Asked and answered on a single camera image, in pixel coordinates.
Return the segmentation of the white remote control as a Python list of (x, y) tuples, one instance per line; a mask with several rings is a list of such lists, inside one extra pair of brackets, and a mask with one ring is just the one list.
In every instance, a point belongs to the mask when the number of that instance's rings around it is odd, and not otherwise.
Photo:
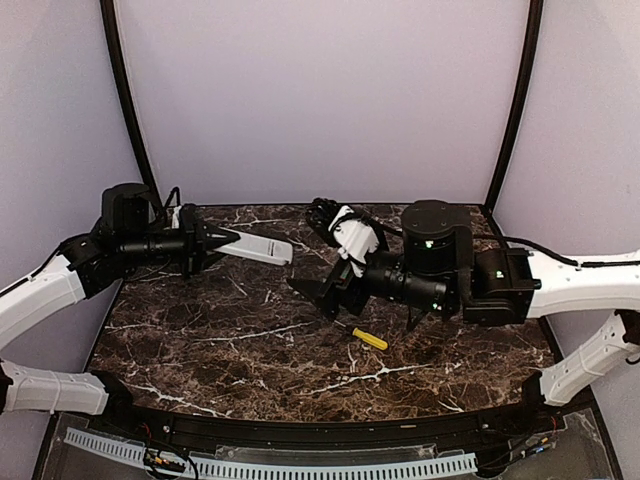
[(238, 240), (217, 248), (216, 252), (277, 266), (293, 260), (293, 246), (289, 242), (241, 232), (238, 235)]

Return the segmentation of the yellow handled screwdriver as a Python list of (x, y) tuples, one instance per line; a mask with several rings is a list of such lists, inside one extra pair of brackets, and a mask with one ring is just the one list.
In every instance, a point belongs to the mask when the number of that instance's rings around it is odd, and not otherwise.
[(388, 349), (388, 343), (384, 339), (359, 328), (352, 322), (346, 322), (338, 319), (329, 319), (328, 323), (343, 334), (347, 334), (351, 337), (357, 338), (361, 342), (377, 350), (385, 351)]

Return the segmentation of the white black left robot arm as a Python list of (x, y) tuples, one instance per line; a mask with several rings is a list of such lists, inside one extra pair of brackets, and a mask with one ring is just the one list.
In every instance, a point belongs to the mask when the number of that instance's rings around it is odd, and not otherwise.
[[(167, 207), (140, 183), (106, 189), (101, 214), (90, 232), (62, 241), (43, 264), (1, 292), (1, 344), (8, 346), (53, 314), (88, 300), (140, 267), (178, 266), (189, 278), (240, 241), (238, 232), (197, 218), (180, 206), (175, 224)], [(141, 427), (131, 394), (113, 374), (64, 373), (1, 363), (1, 410), (78, 412), (101, 415), (120, 436)]]

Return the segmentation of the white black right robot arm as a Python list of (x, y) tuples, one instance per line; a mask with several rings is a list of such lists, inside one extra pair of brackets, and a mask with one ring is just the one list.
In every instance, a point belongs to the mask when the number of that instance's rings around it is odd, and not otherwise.
[(326, 318), (362, 312), (369, 299), (405, 305), (414, 328), (427, 314), (460, 315), (470, 324), (521, 324), (550, 314), (605, 310), (602, 327), (562, 361), (534, 373), (523, 402), (510, 413), (521, 434), (534, 432), (559, 407), (639, 351), (639, 255), (568, 258), (531, 241), (505, 238), (476, 251), (471, 216), (461, 206), (420, 200), (400, 216), (400, 253), (389, 249), (391, 229), (366, 213), (317, 198), (308, 225), (338, 253), (323, 281), (291, 286)]

